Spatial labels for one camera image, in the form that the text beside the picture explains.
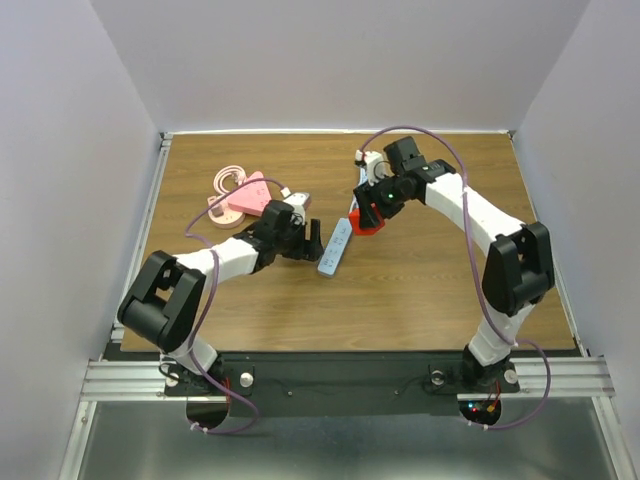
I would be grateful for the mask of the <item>blue power strip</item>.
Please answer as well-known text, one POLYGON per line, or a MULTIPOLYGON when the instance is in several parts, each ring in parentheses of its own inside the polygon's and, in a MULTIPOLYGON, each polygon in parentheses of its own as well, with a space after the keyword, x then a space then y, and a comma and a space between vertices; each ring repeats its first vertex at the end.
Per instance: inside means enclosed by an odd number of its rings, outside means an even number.
POLYGON ((340 218, 322 255, 317 271, 320 275, 335 276, 352 236, 352 226, 347 218, 340 218))

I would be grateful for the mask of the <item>red cube socket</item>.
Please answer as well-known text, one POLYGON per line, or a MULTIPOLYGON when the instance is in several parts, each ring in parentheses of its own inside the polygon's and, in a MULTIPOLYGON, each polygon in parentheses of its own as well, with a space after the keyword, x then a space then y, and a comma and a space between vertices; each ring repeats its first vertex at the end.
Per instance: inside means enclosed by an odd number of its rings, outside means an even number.
POLYGON ((366 218, 359 208, 353 210, 348 214, 348 220, 352 227, 353 233, 357 236, 374 235, 385 226, 385 221, 379 215, 379 212, 377 210, 374 210, 374 219, 376 220, 376 225, 366 226, 366 218))

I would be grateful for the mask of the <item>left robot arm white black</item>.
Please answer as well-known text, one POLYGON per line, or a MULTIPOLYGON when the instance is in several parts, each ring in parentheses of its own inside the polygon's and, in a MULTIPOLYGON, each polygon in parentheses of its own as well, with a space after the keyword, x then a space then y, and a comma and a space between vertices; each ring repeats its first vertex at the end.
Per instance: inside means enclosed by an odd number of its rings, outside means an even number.
POLYGON ((199 393, 215 392, 223 371, 218 352, 197 331, 221 283, 255 274, 276 257, 315 262, 324 249, 321 223, 306 219, 311 196, 293 193, 271 200, 261 216, 222 243, 187 254, 153 252, 124 295, 117 319, 188 371, 199 393))

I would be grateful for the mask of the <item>pink triangular power strip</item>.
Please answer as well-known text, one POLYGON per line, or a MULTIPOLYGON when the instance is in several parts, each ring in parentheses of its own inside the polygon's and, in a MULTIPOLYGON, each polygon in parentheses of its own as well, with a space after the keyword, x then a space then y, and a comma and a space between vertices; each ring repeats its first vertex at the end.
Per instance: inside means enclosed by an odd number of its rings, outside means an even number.
POLYGON ((234 211, 260 217, 272 200, 267 182, 264 181, 264 174, 261 171, 255 171, 246 179, 246 182, 249 185, 239 188, 230 195, 227 203, 234 211))

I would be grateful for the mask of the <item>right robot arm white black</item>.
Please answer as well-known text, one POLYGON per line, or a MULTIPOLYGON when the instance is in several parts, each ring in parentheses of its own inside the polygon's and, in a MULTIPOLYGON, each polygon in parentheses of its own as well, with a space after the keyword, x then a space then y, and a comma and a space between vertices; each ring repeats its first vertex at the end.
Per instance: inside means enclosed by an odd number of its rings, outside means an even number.
POLYGON ((349 221, 355 234, 376 233, 417 200, 464 232, 468 255, 484 255, 484 268, 472 270, 483 318, 460 366, 466 387, 484 389, 505 370, 524 320, 555 286, 549 230, 494 206, 469 186, 462 167, 426 160, 410 136, 381 152, 360 149, 354 163, 366 175, 353 191, 349 221))

